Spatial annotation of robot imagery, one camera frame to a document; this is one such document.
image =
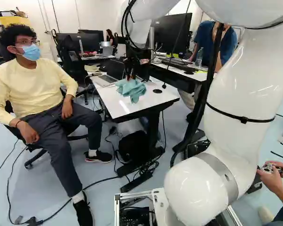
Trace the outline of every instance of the yellow sweater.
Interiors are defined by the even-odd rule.
[[[22,67],[16,59],[0,65],[0,123],[8,125],[15,117],[4,110],[9,100],[17,118],[40,113],[58,105],[67,94],[75,97],[77,83],[59,65],[48,59],[37,60],[35,69]]]

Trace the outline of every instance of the eyeglasses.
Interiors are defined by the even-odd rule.
[[[17,41],[16,43],[20,44],[20,45],[24,45],[24,46],[31,46],[32,44],[35,44],[37,46],[40,45],[40,41],[39,40],[33,40],[33,41],[30,41],[28,39],[24,39],[24,40],[21,40],[21,41]]]

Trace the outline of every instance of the blue face mask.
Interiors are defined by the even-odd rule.
[[[31,46],[22,46],[21,48],[24,51],[24,54],[22,56],[24,56],[26,59],[31,61],[40,59],[40,49],[36,44],[31,44]]]

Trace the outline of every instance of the gray floor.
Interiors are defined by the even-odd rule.
[[[168,90],[177,93],[176,89],[168,86]],[[83,100],[78,98],[78,103],[83,103]],[[93,108],[93,101],[90,99],[89,107]],[[166,153],[159,160],[159,167],[154,173],[154,177],[138,186],[133,192],[151,190],[153,188],[162,187],[164,175],[169,168],[169,161],[173,154],[172,147],[177,144],[183,137],[187,122],[185,116],[189,110],[184,106],[182,101],[175,103],[164,112],[166,126]],[[283,115],[283,102],[279,109],[279,113]],[[107,122],[103,125],[103,135],[108,134],[109,128],[114,125]],[[117,125],[118,131],[126,136],[129,133],[142,129],[138,120],[120,123]],[[160,120],[160,131],[162,132],[162,120]],[[84,127],[80,127],[76,134],[86,132]],[[272,123],[264,143],[261,147],[259,165],[262,165],[266,160],[280,160],[277,156],[270,153],[275,151],[283,155],[283,146],[277,139],[283,132],[283,118],[276,117]],[[119,137],[111,136],[109,138],[117,147]],[[2,125],[0,125],[0,165],[6,155],[12,150],[16,138]],[[83,152],[88,149],[87,141],[80,140],[71,143],[73,148],[73,159],[79,177],[84,186],[98,181],[103,178],[113,177],[114,162],[109,164],[86,163],[84,161]],[[11,165],[17,155],[24,148],[22,142],[16,144],[15,151],[11,154],[6,164],[0,171],[0,226],[10,225],[8,222],[8,202],[6,198],[7,178],[11,171]],[[101,150],[112,153],[112,148],[109,143],[102,140]],[[24,162],[31,156],[28,151],[25,151],[17,161],[14,167],[14,174],[10,181],[10,195],[12,210],[11,216],[15,220],[19,215],[28,219],[31,216],[36,216],[40,219],[45,219],[56,211],[66,200],[67,196],[62,186],[57,180],[51,166],[49,156],[46,154],[42,159],[35,163],[34,168],[26,170],[23,167]],[[91,202],[91,210],[95,217],[96,226],[112,226],[114,225],[114,210],[113,196],[119,193],[119,188],[127,183],[126,178],[115,179],[101,184],[95,185],[88,189],[87,195]],[[275,195],[270,193],[265,187],[250,195],[243,196],[240,200],[233,204],[234,209],[239,215],[243,225],[259,226],[260,220],[257,216],[257,207],[267,206],[274,214],[281,207],[281,202]],[[78,225],[75,215],[75,210],[72,205],[67,205],[57,216],[45,223],[46,226]]]

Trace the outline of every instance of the chair wheel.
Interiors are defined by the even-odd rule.
[[[32,164],[24,165],[24,167],[25,167],[27,170],[30,170],[30,169],[33,167],[33,165],[32,165]]]

